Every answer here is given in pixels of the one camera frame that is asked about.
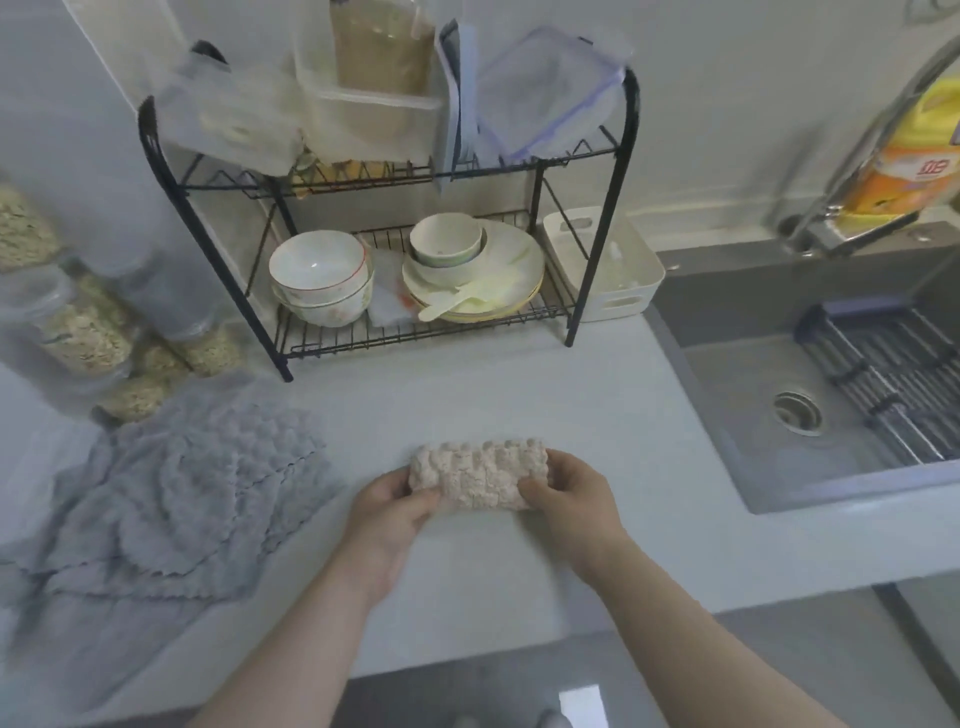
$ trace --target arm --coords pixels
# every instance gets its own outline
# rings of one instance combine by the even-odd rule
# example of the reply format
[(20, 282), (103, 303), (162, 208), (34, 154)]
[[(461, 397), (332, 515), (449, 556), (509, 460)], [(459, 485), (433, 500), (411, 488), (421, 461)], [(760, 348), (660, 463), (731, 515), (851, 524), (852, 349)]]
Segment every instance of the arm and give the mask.
[(190, 728), (325, 728), (333, 718), (367, 615), (396, 583), (439, 492), (404, 496), (406, 469), (387, 473), (353, 502), (324, 569)]
[(658, 567), (620, 523), (607, 479), (549, 451), (554, 488), (520, 483), (558, 548), (603, 599), (650, 692), (674, 728), (843, 728), (764, 663)]

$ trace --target sink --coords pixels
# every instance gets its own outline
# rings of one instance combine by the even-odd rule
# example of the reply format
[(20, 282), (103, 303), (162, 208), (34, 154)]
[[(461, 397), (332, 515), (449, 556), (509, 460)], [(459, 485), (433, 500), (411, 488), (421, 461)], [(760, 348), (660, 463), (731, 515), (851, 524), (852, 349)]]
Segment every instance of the sink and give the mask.
[(660, 253), (668, 273), (647, 320), (750, 511), (960, 482), (960, 364), (928, 454), (884, 419), (902, 414), (899, 395), (864, 403), (795, 335), (822, 303), (897, 299), (960, 341), (958, 245), (960, 231), (930, 223), (840, 259), (779, 240)]

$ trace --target folded beige cloth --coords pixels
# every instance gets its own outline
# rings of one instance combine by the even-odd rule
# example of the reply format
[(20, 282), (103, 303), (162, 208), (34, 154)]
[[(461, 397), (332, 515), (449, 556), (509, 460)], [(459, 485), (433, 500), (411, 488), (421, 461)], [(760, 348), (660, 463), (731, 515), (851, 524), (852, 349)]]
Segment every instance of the folded beige cloth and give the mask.
[(533, 438), (487, 442), (480, 448), (459, 443), (423, 447), (410, 463), (411, 490), (440, 486), (455, 508), (529, 508), (516, 489), (528, 476), (544, 481), (548, 476), (546, 448)]

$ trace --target faucet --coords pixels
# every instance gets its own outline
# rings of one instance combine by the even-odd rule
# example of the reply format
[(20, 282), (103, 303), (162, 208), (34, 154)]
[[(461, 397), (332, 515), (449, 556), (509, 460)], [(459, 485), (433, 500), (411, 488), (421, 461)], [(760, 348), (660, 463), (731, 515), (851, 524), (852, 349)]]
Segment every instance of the faucet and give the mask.
[(852, 255), (881, 238), (917, 222), (911, 212), (883, 225), (839, 220), (843, 204), (873, 167), (893, 138), (903, 118), (953, 62), (960, 59), (960, 36), (951, 40), (924, 64), (900, 95), (867, 129), (830, 178), (827, 189), (803, 215), (783, 221), (780, 231), (788, 246), (801, 255), (813, 255), (817, 245), (827, 256)]

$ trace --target black metal rack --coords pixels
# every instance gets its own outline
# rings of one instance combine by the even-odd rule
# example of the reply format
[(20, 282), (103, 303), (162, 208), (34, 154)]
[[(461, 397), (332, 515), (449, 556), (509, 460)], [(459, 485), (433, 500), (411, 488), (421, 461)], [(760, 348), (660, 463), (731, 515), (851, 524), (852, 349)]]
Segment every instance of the black metal rack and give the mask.
[[(218, 61), (226, 62), (220, 52), (205, 41), (198, 42), (193, 50)], [(315, 171), (313, 171), (313, 176), (310, 179), (304, 179), (301, 173), (296, 170), (291, 170), (284, 178), (269, 177), (250, 170), (231, 173), (221, 168), (212, 173), (202, 174), (200, 172), (201, 162), (204, 160), (202, 154), (195, 155), (184, 174), (177, 178), (171, 171), (160, 145), (156, 103), (153, 96), (147, 97), (140, 105), (137, 113), (137, 125), (140, 142), (143, 145), (147, 161), (154, 171), (156, 180), (197, 241), (217, 277), (227, 289), (230, 298), (251, 328), (257, 341), (270, 356), (280, 375), (285, 381), (293, 381), (293, 375), (290, 373), (288, 366), (291, 359), (320, 356), (325, 353), (370, 349), (403, 341), (413, 341), (479, 328), (554, 319), (561, 316), (567, 318), (567, 335), (564, 343), (568, 347), (572, 346), (580, 325), (580, 319), (583, 316), (584, 306), (587, 303), (590, 287), (593, 284), (597, 265), (600, 262), (600, 255), (603, 253), (607, 241), (613, 212), (636, 141), (636, 131), (639, 125), (639, 86), (636, 82), (636, 76), (630, 68), (626, 69), (623, 91), (626, 97), (626, 118), (623, 135), (619, 140), (605, 127), (601, 126), (597, 135), (598, 142), (591, 144), (586, 139), (581, 140), (572, 151), (558, 158), (531, 158), (515, 164), (505, 164), (500, 160), (498, 165), (492, 167), (484, 167), (474, 159), (472, 162), (457, 165), (452, 172), (436, 172), (432, 164), (414, 165), (408, 162), (387, 166), (379, 165), (379, 171), (376, 174), (371, 174), (370, 169), (364, 164), (360, 168), (359, 176), (350, 180), (327, 179), (323, 177), (322, 173), (316, 171), (316, 168), (314, 168)], [(544, 174), (548, 169), (554, 167), (566, 167), (571, 161), (602, 156), (613, 156), (613, 171), (593, 246), (588, 250), (580, 240), (574, 226), (570, 225), (570, 221), (564, 212), (564, 206), (557, 199), (554, 189), (550, 186)], [(578, 296), (574, 296), (564, 282), (564, 278), (556, 270), (554, 261), (547, 255), (543, 285), (538, 295), (516, 313), (495, 321), (475, 324), (451, 324), (437, 321), (430, 324), (417, 323), (399, 327), (375, 328), (369, 324), (368, 317), (364, 315), (349, 327), (327, 329), (305, 324), (286, 308), (278, 305), (276, 309), (276, 330), (271, 335), (254, 311), (250, 302), (252, 285), (259, 265), (264, 259), (269, 259), (267, 247), (268, 242), (273, 237), (273, 225), (277, 214), (279, 214), (283, 226), (290, 236), (299, 232), (287, 204), (287, 198), (300, 197), (304, 194), (328, 194), (348, 190), (422, 184), (438, 178), (466, 180), (514, 172), (534, 173), (534, 184), (529, 204), (525, 209), (511, 210), (489, 217), (516, 225), (533, 234), (540, 211), (540, 196), (542, 190), (546, 188), (588, 261)], [(190, 193), (199, 191), (233, 191), (240, 192), (252, 200), (269, 201), (266, 224), (260, 234), (258, 243), (256, 243), (257, 248), (252, 269), (245, 279), (238, 280), (230, 271), (229, 266), (206, 231), (204, 223), (190, 203)], [(361, 235), (368, 243), (377, 248), (404, 251), (407, 244), (407, 233), (411, 227), (356, 231), (356, 234)]]

